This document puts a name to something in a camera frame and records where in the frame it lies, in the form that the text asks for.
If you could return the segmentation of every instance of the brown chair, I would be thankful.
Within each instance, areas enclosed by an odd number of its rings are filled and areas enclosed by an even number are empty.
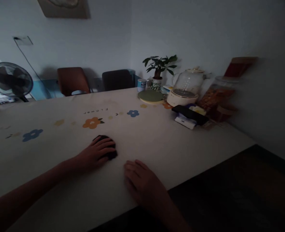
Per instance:
[[[91,93],[86,75],[80,67],[59,68],[58,82],[61,93],[66,97],[72,96],[72,92],[76,90]]]

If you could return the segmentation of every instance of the black computer mouse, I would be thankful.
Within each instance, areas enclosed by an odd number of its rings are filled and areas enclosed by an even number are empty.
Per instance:
[[[95,140],[97,137],[101,137],[97,142],[99,142],[99,141],[101,141],[101,140],[103,140],[103,139],[106,139],[106,138],[110,138],[110,137],[108,137],[108,136],[106,136],[106,135],[98,135],[98,136],[96,136],[93,140]],[[112,148],[116,148],[116,144],[113,144],[113,145],[110,145],[110,146],[108,146],[108,147],[112,147]],[[118,154],[117,154],[117,151],[113,151],[113,152],[109,152],[109,153],[107,153],[107,154],[105,154],[105,155],[103,155],[103,156],[101,156],[99,159],[101,159],[101,158],[103,158],[103,157],[108,157],[108,159],[109,160],[112,160],[112,159],[114,159],[114,158],[116,158],[118,156]]]

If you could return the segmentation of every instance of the potted plant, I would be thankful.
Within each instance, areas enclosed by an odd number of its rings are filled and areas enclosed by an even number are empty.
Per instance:
[[[162,83],[162,77],[161,72],[167,71],[174,75],[174,72],[171,69],[174,69],[177,67],[177,65],[169,65],[171,62],[177,61],[177,55],[171,56],[168,58],[167,56],[164,58],[158,58],[158,56],[151,56],[149,58],[144,59],[143,63],[145,64],[145,67],[148,65],[148,62],[151,60],[153,61],[148,66],[147,72],[150,72],[152,69],[155,69],[154,77],[152,78],[152,84],[151,89],[152,90],[159,90]]]

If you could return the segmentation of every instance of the orange flower print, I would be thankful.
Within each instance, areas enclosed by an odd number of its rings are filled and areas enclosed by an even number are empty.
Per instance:
[[[171,106],[171,105],[168,104],[167,102],[166,102],[166,103],[163,103],[162,105],[164,106],[165,109],[168,109],[168,110],[171,109],[171,108],[173,108],[173,106]]]
[[[85,124],[82,125],[83,128],[90,128],[90,129],[95,129],[98,124],[104,123],[101,121],[102,119],[98,119],[97,117],[87,119]]]

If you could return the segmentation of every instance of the jar lid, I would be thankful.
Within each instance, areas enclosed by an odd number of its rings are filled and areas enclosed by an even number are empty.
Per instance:
[[[191,72],[191,73],[204,73],[204,70],[199,69],[199,66],[192,68],[192,69],[186,69],[186,71]]]

